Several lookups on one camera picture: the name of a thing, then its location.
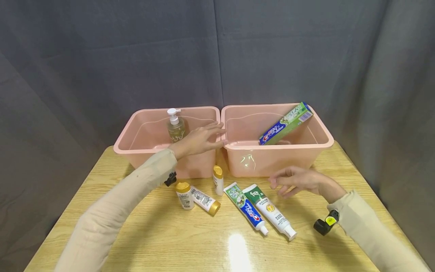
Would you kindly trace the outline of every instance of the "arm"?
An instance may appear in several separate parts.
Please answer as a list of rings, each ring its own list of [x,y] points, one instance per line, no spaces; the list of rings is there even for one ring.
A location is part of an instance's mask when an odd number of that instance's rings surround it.
[[[429,271],[423,262],[379,221],[375,211],[355,191],[328,205],[328,210],[332,209],[339,212],[338,223],[346,235],[361,247],[379,271]]]
[[[348,194],[333,179],[295,166],[269,178],[278,195],[291,197],[302,190],[321,195],[328,209],[339,212],[339,225],[367,254],[381,272],[427,272],[423,262],[379,221],[375,211],[356,193]]]
[[[80,217],[55,271],[100,271],[122,225],[133,209],[160,186],[175,168],[177,160],[221,148],[223,141],[208,138],[223,133],[222,124],[197,128],[183,140],[154,154]]]

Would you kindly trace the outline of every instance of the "pump bottle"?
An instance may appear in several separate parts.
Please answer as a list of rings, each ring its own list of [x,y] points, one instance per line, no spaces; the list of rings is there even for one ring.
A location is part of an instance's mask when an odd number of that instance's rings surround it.
[[[187,135],[184,120],[183,118],[177,116],[177,112],[181,112],[181,110],[170,108],[167,111],[167,114],[169,115],[167,131],[169,132],[169,137],[171,138],[173,143],[178,142]]]

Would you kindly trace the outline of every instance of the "beige sleeve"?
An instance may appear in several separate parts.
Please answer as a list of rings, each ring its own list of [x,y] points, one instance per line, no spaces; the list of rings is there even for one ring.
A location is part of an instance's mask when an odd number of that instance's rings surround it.
[[[429,271],[423,262],[387,227],[355,192],[345,195],[328,210],[339,212],[338,224],[367,254],[381,272]]]
[[[176,164],[170,149],[160,151],[92,204],[78,220],[55,271],[100,271],[127,217]]]

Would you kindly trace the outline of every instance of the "crest toothpaste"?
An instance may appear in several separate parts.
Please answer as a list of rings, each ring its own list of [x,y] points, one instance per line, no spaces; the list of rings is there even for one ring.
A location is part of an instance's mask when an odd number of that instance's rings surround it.
[[[313,116],[313,113],[309,106],[305,102],[301,102],[260,136],[260,145],[278,143],[285,135],[307,121],[311,116]]]
[[[254,227],[255,230],[261,231],[261,233],[266,236],[269,231],[264,226],[265,221],[261,218],[260,213],[255,209],[255,206],[246,198],[242,190],[234,182],[230,186],[224,189],[225,194],[231,199],[231,201],[236,205],[237,208],[242,212],[242,214],[248,219],[249,223]]]

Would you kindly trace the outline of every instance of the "toothpaste box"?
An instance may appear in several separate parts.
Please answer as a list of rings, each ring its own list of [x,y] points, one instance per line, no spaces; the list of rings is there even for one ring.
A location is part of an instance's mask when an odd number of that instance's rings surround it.
[[[313,116],[313,113],[309,106],[305,102],[301,102],[260,137],[260,145],[278,143],[285,135],[307,121],[311,116]]]

